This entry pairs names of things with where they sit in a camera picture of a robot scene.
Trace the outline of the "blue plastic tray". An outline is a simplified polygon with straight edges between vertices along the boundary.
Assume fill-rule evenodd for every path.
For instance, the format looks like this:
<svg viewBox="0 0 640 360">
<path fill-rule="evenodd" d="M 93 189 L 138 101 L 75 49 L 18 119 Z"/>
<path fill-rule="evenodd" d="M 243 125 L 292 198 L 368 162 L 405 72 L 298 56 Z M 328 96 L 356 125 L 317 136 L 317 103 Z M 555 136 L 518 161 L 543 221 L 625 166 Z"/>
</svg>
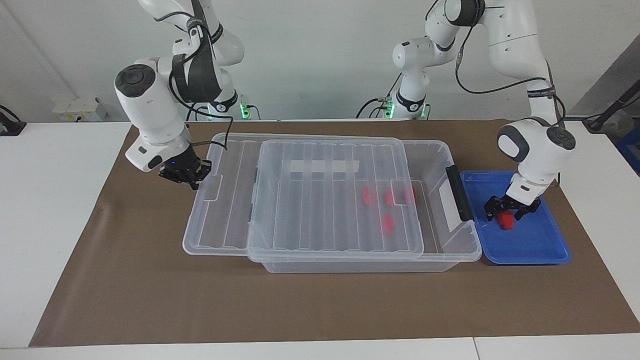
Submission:
<svg viewBox="0 0 640 360">
<path fill-rule="evenodd" d="M 544 198 L 537 212 L 515 221 L 512 229 L 488 221 L 484 205 L 505 194 L 512 171 L 464 171 L 462 184 L 473 212 L 475 228 L 487 259 L 498 265 L 560 265 L 572 259 L 569 247 Z"/>
</svg>

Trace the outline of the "clear plastic storage box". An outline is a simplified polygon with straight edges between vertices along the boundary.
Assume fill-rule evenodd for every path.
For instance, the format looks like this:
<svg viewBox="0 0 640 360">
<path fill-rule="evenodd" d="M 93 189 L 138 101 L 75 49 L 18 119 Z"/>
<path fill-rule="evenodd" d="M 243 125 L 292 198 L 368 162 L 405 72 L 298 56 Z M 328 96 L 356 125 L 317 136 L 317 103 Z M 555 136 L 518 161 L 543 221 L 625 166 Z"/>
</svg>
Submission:
<svg viewBox="0 0 640 360">
<path fill-rule="evenodd" d="M 411 186 L 423 238 L 415 260 L 387 262 L 258 262 L 274 274 L 445 272 L 482 257 L 474 221 L 461 221 L 446 167 L 455 164 L 450 147 L 439 140 L 401 140 L 407 156 Z"/>
</svg>

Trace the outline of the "clear ribbed plastic lid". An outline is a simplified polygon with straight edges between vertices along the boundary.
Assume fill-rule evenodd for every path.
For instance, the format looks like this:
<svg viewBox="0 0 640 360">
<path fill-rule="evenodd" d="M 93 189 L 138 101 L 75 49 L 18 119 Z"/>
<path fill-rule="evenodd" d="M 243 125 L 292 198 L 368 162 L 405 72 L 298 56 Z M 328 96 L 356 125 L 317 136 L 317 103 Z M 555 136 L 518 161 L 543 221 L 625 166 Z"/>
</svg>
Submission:
<svg viewBox="0 0 640 360">
<path fill-rule="evenodd" d="M 405 146 L 395 137 L 219 133 L 183 235 L 193 256 L 257 263 L 402 262 L 425 245 Z M 371 206 L 362 200 L 370 187 Z M 386 188 L 395 206 L 386 206 Z M 394 216 L 394 233 L 382 230 Z"/>
</svg>

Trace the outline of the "blue crate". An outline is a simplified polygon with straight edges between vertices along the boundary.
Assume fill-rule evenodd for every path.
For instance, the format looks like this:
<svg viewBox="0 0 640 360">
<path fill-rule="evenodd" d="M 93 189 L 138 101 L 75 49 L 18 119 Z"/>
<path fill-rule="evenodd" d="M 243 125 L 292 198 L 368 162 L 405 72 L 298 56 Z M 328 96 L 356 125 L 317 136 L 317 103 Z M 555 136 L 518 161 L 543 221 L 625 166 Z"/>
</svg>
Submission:
<svg viewBox="0 0 640 360">
<path fill-rule="evenodd" d="M 635 127 L 626 136 L 617 141 L 615 148 L 640 177 L 640 126 Z"/>
</svg>

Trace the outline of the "brown paper table mat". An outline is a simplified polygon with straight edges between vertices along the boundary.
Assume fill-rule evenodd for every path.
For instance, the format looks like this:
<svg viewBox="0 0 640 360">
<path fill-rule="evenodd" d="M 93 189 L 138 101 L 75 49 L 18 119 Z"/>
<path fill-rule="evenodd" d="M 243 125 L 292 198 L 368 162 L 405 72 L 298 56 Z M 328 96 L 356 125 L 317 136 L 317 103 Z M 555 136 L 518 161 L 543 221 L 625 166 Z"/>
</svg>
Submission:
<svg viewBox="0 0 640 360">
<path fill-rule="evenodd" d="M 640 333 L 562 189 L 544 195 L 572 258 L 428 273 L 272 274 L 191 256 L 195 192 L 118 156 L 30 346 L 530 337 Z"/>
</svg>

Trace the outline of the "black box latch handle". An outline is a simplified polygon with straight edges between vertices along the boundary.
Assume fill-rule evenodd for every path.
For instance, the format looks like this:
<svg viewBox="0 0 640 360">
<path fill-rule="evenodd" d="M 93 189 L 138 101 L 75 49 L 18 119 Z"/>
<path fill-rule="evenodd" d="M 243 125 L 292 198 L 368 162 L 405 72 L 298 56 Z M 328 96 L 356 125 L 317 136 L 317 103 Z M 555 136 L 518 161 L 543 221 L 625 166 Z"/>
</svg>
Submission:
<svg viewBox="0 0 640 360">
<path fill-rule="evenodd" d="M 474 221 L 473 208 L 471 207 L 458 167 L 453 164 L 445 167 L 445 171 L 460 220 L 462 222 Z"/>
</svg>

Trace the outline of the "black clamp mount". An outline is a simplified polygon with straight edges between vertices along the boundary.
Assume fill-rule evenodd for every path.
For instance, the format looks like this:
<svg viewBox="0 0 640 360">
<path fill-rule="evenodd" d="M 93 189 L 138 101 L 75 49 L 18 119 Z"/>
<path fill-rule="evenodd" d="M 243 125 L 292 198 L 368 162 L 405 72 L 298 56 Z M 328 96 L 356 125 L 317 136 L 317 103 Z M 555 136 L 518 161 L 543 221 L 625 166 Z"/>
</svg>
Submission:
<svg viewBox="0 0 640 360">
<path fill-rule="evenodd" d="M 19 136 L 26 125 L 11 109 L 0 104 L 0 137 Z"/>
</svg>

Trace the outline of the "white wall socket box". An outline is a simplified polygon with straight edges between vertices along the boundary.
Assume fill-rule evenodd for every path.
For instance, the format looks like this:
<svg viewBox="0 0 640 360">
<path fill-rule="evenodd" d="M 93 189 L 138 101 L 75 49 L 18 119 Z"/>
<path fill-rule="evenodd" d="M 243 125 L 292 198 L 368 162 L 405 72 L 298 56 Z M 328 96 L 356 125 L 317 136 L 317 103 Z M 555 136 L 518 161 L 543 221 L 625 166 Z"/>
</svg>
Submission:
<svg viewBox="0 0 640 360">
<path fill-rule="evenodd" d="M 102 122 L 108 112 L 99 98 L 95 96 L 64 99 L 58 101 L 51 114 L 62 122 Z"/>
</svg>

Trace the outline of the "black stand leg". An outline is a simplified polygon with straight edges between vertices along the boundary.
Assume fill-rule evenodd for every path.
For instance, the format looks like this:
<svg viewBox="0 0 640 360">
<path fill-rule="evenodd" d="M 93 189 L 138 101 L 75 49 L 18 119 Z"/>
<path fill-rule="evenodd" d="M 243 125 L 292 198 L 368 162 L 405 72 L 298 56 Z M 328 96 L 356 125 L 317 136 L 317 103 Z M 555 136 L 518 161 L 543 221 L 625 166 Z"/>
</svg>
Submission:
<svg viewBox="0 0 640 360">
<path fill-rule="evenodd" d="M 636 80 L 629 89 L 627 89 L 603 112 L 584 118 L 582 120 L 582 124 L 588 132 L 599 133 L 604 127 L 606 121 L 608 121 L 615 113 L 622 109 L 626 109 L 626 107 L 633 105 L 638 100 L 640 100 L 640 79 Z"/>
</svg>

